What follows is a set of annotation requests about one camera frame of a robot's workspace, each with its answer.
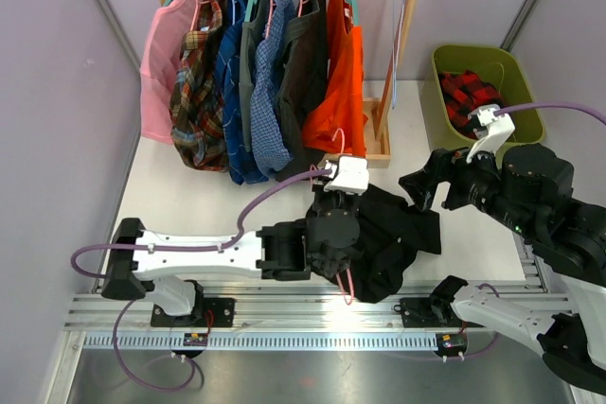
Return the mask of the pink wire hanger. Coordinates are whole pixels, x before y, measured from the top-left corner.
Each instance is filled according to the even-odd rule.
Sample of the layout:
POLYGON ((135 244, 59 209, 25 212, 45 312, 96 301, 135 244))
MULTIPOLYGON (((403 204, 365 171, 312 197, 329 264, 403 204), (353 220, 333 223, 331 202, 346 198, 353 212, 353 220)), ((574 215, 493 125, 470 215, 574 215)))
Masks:
POLYGON ((329 234, 326 240, 326 248, 331 250, 329 261, 337 263, 330 265, 329 269, 333 270, 333 276, 345 304, 350 306, 355 299, 355 288, 350 269, 350 259, 346 249, 350 248, 356 241, 353 237, 356 233, 353 218, 349 217, 348 212, 344 210, 328 212, 327 215, 332 215, 332 218, 329 219, 329 228, 334 228, 335 232, 329 234))

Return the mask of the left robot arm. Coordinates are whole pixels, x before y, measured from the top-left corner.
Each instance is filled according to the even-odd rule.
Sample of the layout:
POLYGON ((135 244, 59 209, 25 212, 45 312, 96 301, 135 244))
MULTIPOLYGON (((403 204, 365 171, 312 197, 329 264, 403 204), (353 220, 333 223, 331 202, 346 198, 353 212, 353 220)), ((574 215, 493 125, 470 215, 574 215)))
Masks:
POLYGON ((315 189, 305 218, 282 221, 228 237, 182 237, 148 230, 139 218, 120 222, 101 290, 105 299, 153 304, 151 323, 162 327, 204 326, 229 299, 205 299, 193 275, 245 276, 277 282, 327 279, 360 256, 361 196, 315 189))

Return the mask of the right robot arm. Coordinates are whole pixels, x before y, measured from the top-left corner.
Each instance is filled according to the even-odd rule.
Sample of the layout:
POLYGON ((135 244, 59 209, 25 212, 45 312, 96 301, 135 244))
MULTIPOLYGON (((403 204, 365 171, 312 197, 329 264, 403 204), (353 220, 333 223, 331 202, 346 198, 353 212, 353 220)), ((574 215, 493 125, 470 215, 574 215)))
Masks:
POLYGON ((576 305, 572 315, 539 316, 468 281, 448 276, 426 308, 442 325, 482 325, 535 352, 568 384, 605 393, 605 209, 573 196, 574 167, 541 144, 508 149, 501 160, 481 151, 436 149, 400 186, 420 211, 437 187, 446 210, 473 206, 518 235, 560 276, 576 305))

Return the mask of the light blue wire hanger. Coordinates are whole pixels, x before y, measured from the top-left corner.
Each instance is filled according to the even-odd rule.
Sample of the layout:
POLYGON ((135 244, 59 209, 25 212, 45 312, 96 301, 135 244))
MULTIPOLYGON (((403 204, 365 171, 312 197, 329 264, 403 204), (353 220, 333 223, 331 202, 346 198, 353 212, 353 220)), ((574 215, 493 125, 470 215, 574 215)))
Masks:
POLYGON ((389 100, 389 108, 393 111, 397 105, 398 90, 397 90, 397 74, 400 61, 400 46, 404 15, 406 12, 407 0, 393 0, 393 46, 392 46, 392 70, 391 70, 391 89, 392 94, 389 100))

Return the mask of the red black plaid shirt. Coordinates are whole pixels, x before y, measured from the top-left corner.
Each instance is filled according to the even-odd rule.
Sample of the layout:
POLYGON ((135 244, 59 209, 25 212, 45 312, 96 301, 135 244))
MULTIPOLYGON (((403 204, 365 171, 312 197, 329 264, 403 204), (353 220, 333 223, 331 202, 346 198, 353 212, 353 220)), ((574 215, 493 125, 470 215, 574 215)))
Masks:
POLYGON ((497 89, 473 71, 466 70, 460 74, 439 73, 438 81, 451 125, 470 139, 476 138, 473 123, 469 119, 472 111, 488 105, 504 108, 497 89))

